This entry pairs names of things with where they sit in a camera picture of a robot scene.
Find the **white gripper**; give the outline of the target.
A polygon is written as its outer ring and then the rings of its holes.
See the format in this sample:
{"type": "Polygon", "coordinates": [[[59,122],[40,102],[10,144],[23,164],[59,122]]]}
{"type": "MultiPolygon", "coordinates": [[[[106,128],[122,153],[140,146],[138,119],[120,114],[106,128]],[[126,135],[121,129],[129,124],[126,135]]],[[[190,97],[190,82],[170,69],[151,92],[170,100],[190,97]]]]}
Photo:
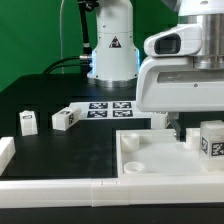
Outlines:
{"type": "Polygon", "coordinates": [[[197,24],[178,25],[147,38],[136,87],[142,111],[170,112],[169,121],[181,139],[178,112],[224,111],[224,71],[199,70],[193,56],[201,48],[197,24]]]}

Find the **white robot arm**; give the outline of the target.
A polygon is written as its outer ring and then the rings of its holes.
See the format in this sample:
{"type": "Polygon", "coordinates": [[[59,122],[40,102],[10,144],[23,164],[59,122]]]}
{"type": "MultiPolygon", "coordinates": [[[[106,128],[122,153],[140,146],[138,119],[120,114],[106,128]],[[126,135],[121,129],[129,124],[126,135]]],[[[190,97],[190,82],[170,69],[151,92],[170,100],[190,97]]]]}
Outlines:
{"type": "Polygon", "coordinates": [[[130,0],[96,0],[97,45],[87,79],[136,87],[142,112],[224,111],[224,0],[161,0],[178,24],[148,37],[146,58],[133,41],[130,0]]]}

